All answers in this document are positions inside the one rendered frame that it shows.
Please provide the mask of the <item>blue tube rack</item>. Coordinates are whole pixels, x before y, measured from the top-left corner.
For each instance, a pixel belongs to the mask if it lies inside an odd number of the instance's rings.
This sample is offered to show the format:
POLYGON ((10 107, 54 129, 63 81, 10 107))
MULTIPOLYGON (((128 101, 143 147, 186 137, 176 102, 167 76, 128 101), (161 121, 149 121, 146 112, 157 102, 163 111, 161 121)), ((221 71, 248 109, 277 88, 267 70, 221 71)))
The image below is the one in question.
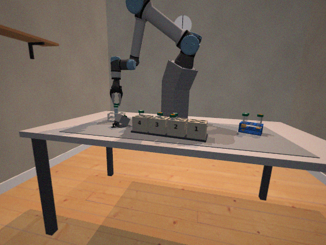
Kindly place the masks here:
POLYGON ((262 135, 262 131, 263 131, 263 124, 257 124, 257 123, 251 123, 251 122, 247 122, 246 125, 253 125, 253 126, 261 126, 261 129, 256 129, 256 127, 251 127, 251 126, 247 126, 246 128, 241 128, 241 124, 244 124, 242 122, 239 123, 239 129, 238 132, 241 133, 248 133, 248 134, 254 134, 254 135, 258 135, 261 136, 262 135), (244 131, 242 131, 242 129, 245 129, 244 131))

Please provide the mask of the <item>beige tube rack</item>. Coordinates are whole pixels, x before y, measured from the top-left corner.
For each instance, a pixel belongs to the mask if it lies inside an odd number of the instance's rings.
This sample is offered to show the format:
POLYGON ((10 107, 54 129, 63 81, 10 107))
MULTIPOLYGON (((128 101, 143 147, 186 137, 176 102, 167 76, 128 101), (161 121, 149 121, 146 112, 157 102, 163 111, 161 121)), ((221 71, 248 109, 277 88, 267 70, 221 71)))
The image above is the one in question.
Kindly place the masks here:
MULTIPOLYGON (((115 114, 114 112, 107 113, 108 121, 115 121, 115 116, 110 116, 110 114, 115 114)), ((125 115, 125 112, 119 112, 118 114, 125 115)))

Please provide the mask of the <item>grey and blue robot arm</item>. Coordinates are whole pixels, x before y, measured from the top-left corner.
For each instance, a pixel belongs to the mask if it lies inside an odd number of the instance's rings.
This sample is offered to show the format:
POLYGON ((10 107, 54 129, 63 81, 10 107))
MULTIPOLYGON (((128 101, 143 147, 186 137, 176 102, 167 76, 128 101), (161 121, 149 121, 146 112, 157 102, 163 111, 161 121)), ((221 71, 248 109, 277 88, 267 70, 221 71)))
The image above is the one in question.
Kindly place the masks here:
POLYGON ((121 70, 135 70, 136 66, 139 65, 142 39, 147 21, 173 40, 181 50, 174 61, 175 64, 187 69, 193 68, 194 57, 202 39, 200 35, 178 27, 153 7, 150 0, 126 0, 125 2, 127 9, 135 14, 136 18, 131 54, 127 60, 121 60, 117 56, 111 57, 111 77, 121 78, 121 70))

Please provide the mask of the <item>beige bucket adapter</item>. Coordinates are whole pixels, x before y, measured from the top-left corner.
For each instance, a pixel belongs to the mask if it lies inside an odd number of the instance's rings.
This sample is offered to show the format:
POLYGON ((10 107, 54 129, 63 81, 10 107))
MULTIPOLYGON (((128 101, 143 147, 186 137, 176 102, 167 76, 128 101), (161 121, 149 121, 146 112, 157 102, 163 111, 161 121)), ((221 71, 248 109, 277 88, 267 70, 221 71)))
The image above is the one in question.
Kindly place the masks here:
POLYGON ((186 138, 205 140, 207 132, 207 120, 190 119, 187 126, 186 138))
POLYGON ((168 119, 170 117, 165 116, 162 118, 157 118, 157 116, 149 118, 149 133, 167 134, 168 119))
POLYGON ((187 134, 188 119, 177 118, 175 120, 168 119, 167 135, 185 137, 187 134))
POLYGON ((132 130, 138 132, 149 132, 149 118, 152 115, 132 116, 132 130))

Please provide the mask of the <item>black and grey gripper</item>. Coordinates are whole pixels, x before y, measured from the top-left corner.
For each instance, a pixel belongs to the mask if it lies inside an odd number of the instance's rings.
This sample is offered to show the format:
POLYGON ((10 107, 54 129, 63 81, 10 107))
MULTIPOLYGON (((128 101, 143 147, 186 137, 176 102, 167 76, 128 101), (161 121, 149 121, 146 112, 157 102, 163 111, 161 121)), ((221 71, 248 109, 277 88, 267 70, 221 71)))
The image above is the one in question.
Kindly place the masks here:
MULTIPOLYGON (((121 78, 119 77, 112 77, 112 79, 114 80, 121 80, 121 78)), ((112 99, 112 102, 113 102, 113 105, 115 105, 115 92, 119 93, 118 94, 118 97, 119 97, 119 106, 121 104, 121 99, 122 99, 122 96, 123 96, 123 92, 122 92, 122 86, 119 85, 119 90, 110 90, 110 96, 111 96, 111 99, 112 99), (114 98, 114 99, 113 99, 114 98)))

